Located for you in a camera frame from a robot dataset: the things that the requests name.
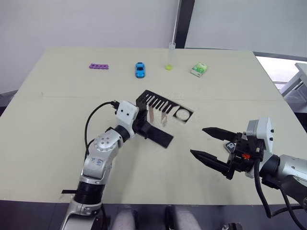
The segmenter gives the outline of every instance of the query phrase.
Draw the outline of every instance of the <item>black cable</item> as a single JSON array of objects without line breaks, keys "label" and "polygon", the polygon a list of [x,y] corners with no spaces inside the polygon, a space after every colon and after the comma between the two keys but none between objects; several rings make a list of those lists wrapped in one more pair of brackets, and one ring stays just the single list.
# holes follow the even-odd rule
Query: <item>black cable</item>
[{"label": "black cable", "polygon": [[305,228],[299,221],[298,219],[296,218],[292,208],[291,208],[291,205],[290,205],[290,202],[288,200],[288,197],[287,197],[287,194],[286,192],[284,191],[284,189],[282,187],[279,188],[280,191],[282,192],[282,195],[283,195],[283,199],[286,203],[286,206],[288,208],[288,211],[290,213],[290,216],[292,217],[293,221],[295,222],[295,224],[301,229],[301,230],[307,230],[307,228]]},{"label": "black cable", "polygon": [[[291,209],[292,210],[297,210],[297,209],[303,209],[303,207],[300,206],[300,205],[296,205],[296,206],[291,206]],[[279,210],[276,210],[276,211],[272,212],[271,217],[275,217],[278,214],[281,214],[281,213],[286,212],[286,211],[288,211],[288,207],[283,207],[283,208],[281,208]]]},{"label": "black cable", "polygon": [[263,207],[264,207],[264,210],[265,210],[267,217],[272,218],[269,204],[268,204],[267,200],[265,199],[263,191],[261,189],[260,175],[259,175],[259,165],[260,165],[260,159],[256,159],[255,164],[254,164],[255,186],[256,186],[256,190],[257,190],[257,193],[259,195],[259,198],[260,198],[260,200],[263,204]]},{"label": "black cable", "polygon": [[90,120],[92,118],[92,116],[94,115],[94,113],[96,113],[96,111],[98,109],[100,109],[102,106],[105,106],[107,104],[112,104],[113,102],[105,102],[105,103],[102,103],[101,105],[99,105],[98,107],[96,107],[92,112],[91,114],[88,116],[87,118],[87,121],[85,123],[85,129],[84,129],[84,143],[85,143],[85,158],[84,160],[86,159],[86,157],[88,156],[89,152],[88,152],[88,147],[90,145],[90,143],[88,144],[87,143],[87,128],[88,128],[88,124],[90,123]]},{"label": "black cable", "polygon": [[90,145],[92,144],[92,142],[94,141],[95,139],[91,140],[89,143],[88,143],[88,147],[90,147]]},{"label": "black cable", "polygon": [[290,216],[292,217],[293,221],[295,222],[295,224],[301,229],[301,230],[307,230],[296,218],[293,210],[295,209],[303,209],[301,206],[291,206],[288,200],[288,197],[286,195],[286,193],[284,192],[283,188],[281,186],[279,186],[279,189],[282,192],[283,195],[283,199],[286,203],[287,207],[281,208],[279,210],[274,211],[273,213],[271,213],[270,210],[270,206],[267,202],[267,200],[265,199],[265,196],[263,194],[262,188],[261,188],[261,183],[260,183],[260,173],[259,173],[259,165],[260,165],[260,159],[256,159],[255,160],[255,164],[254,164],[254,177],[255,177],[255,186],[256,186],[256,190],[257,193],[259,195],[259,198],[263,204],[263,207],[265,209],[265,213],[267,215],[268,218],[272,218],[280,213],[289,211]]}]

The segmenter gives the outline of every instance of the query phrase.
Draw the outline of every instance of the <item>robotic arm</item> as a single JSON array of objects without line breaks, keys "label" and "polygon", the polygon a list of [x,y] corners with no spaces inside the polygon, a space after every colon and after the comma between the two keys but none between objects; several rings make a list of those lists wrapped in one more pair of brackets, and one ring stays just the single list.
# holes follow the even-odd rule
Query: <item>robotic arm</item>
[{"label": "robotic arm", "polygon": [[[234,172],[245,172],[245,175],[255,179],[255,186],[264,205],[268,218],[289,211],[291,217],[300,229],[305,230],[296,219],[293,209],[307,210],[307,161],[287,155],[272,154],[273,133],[269,118],[251,120],[247,131],[233,133],[220,128],[204,128],[210,136],[235,143],[235,148],[229,154],[227,163],[203,151],[191,150],[196,159],[208,167],[221,172],[227,179],[233,178]],[[271,213],[260,185],[280,189],[287,208]],[[295,199],[300,205],[291,207],[287,196]]]},{"label": "robotic arm", "polygon": [[83,165],[76,195],[71,200],[61,230],[101,229],[102,193],[107,183],[112,161],[118,149],[135,133],[132,124],[139,108],[129,102],[120,102],[117,112],[116,128],[109,128],[94,139]]}]

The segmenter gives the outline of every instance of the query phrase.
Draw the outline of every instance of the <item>white wall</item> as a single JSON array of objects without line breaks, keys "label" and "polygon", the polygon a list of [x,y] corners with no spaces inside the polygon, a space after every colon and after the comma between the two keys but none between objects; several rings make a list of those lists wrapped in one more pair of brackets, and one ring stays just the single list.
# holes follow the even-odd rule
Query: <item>white wall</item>
[{"label": "white wall", "polygon": [[195,0],[185,47],[307,57],[307,0]]},{"label": "white wall", "polygon": [[176,13],[177,0],[0,1],[0,93],[49,46],[168,47]]}]

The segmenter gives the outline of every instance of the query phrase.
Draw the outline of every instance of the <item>circular hole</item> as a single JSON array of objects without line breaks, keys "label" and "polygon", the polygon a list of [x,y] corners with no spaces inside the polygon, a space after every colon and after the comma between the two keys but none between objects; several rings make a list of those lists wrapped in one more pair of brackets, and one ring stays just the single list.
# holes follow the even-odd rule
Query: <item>circular hole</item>
[{"label": "circular hole", "polygon": [[182,121],[185,121],[189,118],[190,113],[186,109],[180,109],[176,113],[176,117]]}]

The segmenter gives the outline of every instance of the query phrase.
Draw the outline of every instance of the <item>green and white box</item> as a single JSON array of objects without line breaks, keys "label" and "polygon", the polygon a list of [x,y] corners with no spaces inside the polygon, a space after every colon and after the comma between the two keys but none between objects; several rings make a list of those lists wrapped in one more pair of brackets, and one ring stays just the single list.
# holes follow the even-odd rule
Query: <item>green and white box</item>
[{"label": "green and white box", "polygon": [[208,69],[207,65],[199,62],[192,68],[191,73],[197,77],[201,77],[203,73],[207,71],[207,69]]}]

